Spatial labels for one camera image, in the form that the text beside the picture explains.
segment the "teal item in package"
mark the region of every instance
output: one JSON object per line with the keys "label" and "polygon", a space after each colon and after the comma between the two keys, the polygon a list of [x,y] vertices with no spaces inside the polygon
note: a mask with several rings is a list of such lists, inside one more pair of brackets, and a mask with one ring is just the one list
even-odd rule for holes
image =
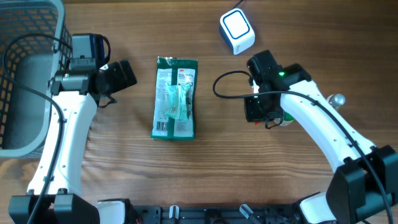
{"label": "teal item in package", "polygon": [[197,73],[198,60],[158,57],[151,138],[195,138],[193,100]]}

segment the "blue and white device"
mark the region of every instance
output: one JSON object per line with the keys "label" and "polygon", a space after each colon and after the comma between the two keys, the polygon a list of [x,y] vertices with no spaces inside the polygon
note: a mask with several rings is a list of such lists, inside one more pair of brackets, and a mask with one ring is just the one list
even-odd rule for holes
{"label": "blue and white device", "polygon": [[232,9],[220,18],[220,34],[234,55],[254,44],[254,31],[243,11]]}

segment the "plastic package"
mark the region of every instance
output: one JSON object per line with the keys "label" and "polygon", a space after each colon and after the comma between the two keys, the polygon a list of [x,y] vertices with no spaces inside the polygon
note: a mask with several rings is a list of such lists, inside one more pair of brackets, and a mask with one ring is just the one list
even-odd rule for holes
{"label": "plastic package", "polygon": [[[193,102],[197,74],[198,60],[158,57],[151,138],[170,140],[195,138]],[[173,108],[169,105],[175,105],[175,111],[172,111]]]}

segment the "wood grain surface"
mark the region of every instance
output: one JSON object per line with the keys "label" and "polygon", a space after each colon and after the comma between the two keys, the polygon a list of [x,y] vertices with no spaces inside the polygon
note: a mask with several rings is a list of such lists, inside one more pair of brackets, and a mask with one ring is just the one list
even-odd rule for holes
{"label": "wood grain surface", "polygon": [[[111,61],[128,59],[138,84],[99,109],[82,166],[83,198],[130,198],[134,205],[265,205],[325,191],[333,173],[297,123],[266,130],[247,123],[243,100],[217,98],[214,80],[269,49],[282,65],[301,64],[324,96],[342,93],[340,113],[378,146],[398,149],[397,1],[254,1],[241,5],[256,32],[234,56],[218,32],[235,1],[66,4],[71,33],[105,35]],[[198,59],[196,140],[150,138],[157,56]],[[235,75],[225,94],[250,92]],[[0,223],[11,195],[23,195],[38,161],[0,160]],[[398,222],[398,208],[393,209]],[[385,212],[369,219],[387,223]]]}

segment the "barcode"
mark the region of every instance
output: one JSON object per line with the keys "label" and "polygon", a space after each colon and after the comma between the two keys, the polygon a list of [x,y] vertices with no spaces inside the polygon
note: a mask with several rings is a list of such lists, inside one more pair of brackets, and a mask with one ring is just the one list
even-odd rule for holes
{"label": "barcode", "polygon": [[167,126],[169,122],[156,122],[156,131],[167,131]]}

